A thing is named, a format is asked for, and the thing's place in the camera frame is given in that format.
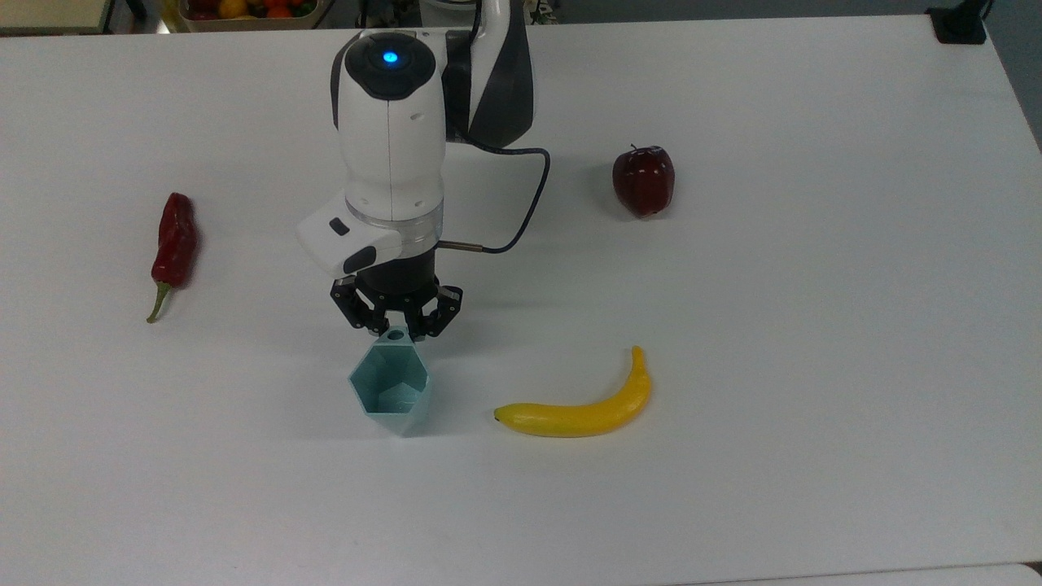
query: light blue geometric container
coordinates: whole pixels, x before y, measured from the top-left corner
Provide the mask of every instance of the light blue geometric container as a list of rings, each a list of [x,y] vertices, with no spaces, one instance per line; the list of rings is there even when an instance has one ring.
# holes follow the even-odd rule
[[[398,435],[427,416],[430,373],[404,327],[384,332],[349,379],[366,415]]]

